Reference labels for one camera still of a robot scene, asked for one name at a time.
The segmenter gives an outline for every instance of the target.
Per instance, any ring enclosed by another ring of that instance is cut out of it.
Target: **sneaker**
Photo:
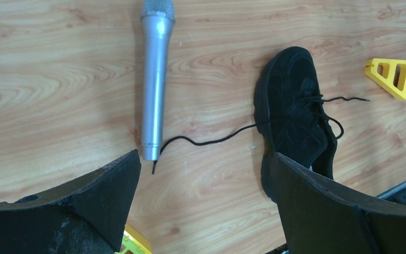
[[[287,48],[263,69],[254,92],[254,120],[270,148],[262,160],[261,182],[272,201],[276,202],[276,195],[269,161],[274,152],[333,178],[337,138],[328,123],[333,119],[322,105],[317,73],[306,49]]]

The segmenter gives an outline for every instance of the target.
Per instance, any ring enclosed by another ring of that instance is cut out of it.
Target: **tabletop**
[[[222,138],[254,123],[261,69],[289,46],[313,55],[345,128],[336,181],[377,195],[406,180],[406,101],[364,74],[406,59],[406,0],[174,0],[164,139]],[[57,186],[139,149],[141,0],[0,0],[0,202]],[[335,124],[334,132],[339,133]],[[265,253],[285,243],[264,194],[256,129],[205,147],[172,143],[142,171],[128,222],[155,253]]]

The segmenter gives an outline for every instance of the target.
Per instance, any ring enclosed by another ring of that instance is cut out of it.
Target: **black shoelace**
[[[322,97],[323,97],[322,95],[314,95],[314,96],[306,96],[306,97],[300,98],[301,101],[305,102],[305,104],[304,104],[301,108],[309,107],[312,103],[317,103],[317,104],[320,104],[320,105],[321,105],[321,104],[323,104],[324,102],[332,102],[332,101],[336,101],[336,100],[338,100],[338,99],[342,99],[342,100],[347,101],[347,102],[348,102],[348,101],[351,101],[351,100],[354,100],[354,99],[356,99],[356,100],[358,100],[358,101],[365,101],[365,102],[369,102],[369,101],[370,101],[370,100],[368,100],[368,99],[363,99],[363,98],[359,98],[359,97],[345,98],[345,97],[340,96],[340,97],[335,97],[335,98],[332,98],[332,99],[322,99]],[[325,113],[313,113],[313,115],[318,116],[318,117],[322,118],[322,119],[325,120],[325,121],[332,120],[333,122],[335,122],[335,123],[338,125],[338,127],[340,128],[340,134],[339,134],[338,136],[336,136],[337,139],[341,138],[341,137],[343,136],[343,134],[345,133],[345,130],[343,129],[342,124],[341,124],[340,122],[338,122],[337,120],[333,119],[332,117],[326,115]],[[281,121],[283,121],[283,120],[288,121],[288,120],[290,120],[290,119],[291,119],[291,116],[288,116],[288,117],[285,117],[285,118],[282,118],[282,119],[272,119],[272,120],[269,120],[269,121],[266,121],[266,122],[262,122],[262,123],[250,124],[250,125],[247,125],[247,126],[244,126],[244,127],[240,128],[240,129],[238,129],[237,131],[231,133],[230,135],[228,135],[228,136],[226,136],[226,137],[224,137],[224,138],[217,139],[217,140],[206,141],[206,142],[195,142],[195,141],[193,141],[192,139],[190,139],[190,138],[188,138],[188,137],[186,137],[186,136],[181,136],[181,135],[180,135],[180,136],[176,136],[176,137],[173,137],[173,138],[169,139],[166,143],[164,143],[164,145],[161,147],[161,150],[160,150],[160,156],[161,156],[161,154],[163,153],[163,151],[165,150],[165,148],[166,148],[170,143],[172,143],[173,141],[178,140],[178,139],[184,139],[184,140],[189,141],[189,142],[190,142],[191,144],[193,144],[194,146],[202,147],[202,146],[207,146],[207,145],[209,145],[209,144],[215,144],[215,143],[224,142],[224,141],[226,141],[226,140],[228,140],[228,139],[234,137],[235,135],[239,134],[241,131],[244,131],[244,130],[249,129],[249,128],[256,127],[256,126],[261,125],[261,124],[276,123],[276,122],[281,122]],[[311,133],[310,130],[306,129],[306,131],[307,131],[315,140],[318,140],[317,138],[315,138],[315,137],[313,136],[313,134]],[[153,162],[152,174],[155,174],[155,168],[156,168],[156,164],[157,164],[157,163],[158,163],[157,160]]]

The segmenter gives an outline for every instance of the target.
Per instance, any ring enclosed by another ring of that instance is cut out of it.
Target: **silver microphone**
[[[164,118],[167,53],[175,17],[172,0],[145,0],[141,22],[145,35],[142,146],[144,160],[160,156]]]

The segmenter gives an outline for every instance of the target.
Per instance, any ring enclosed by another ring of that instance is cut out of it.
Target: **wooden surface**
[[[377,195],[406,180],[406,102],[364,75],[406,59],[406,0],[174,0],[164,138],[223,137],[253,123],[260,70],[279,50],[311,51],[325,104],[345,127],[335,179]],[[13,202],[140,149],[139,0],[0,0],[0,201]],[[338,127],[332,124],[336,133]],[[260,187],[264,142],[177,141],[142,172],[129,223],[155,253],[264,253],[285,242]]]

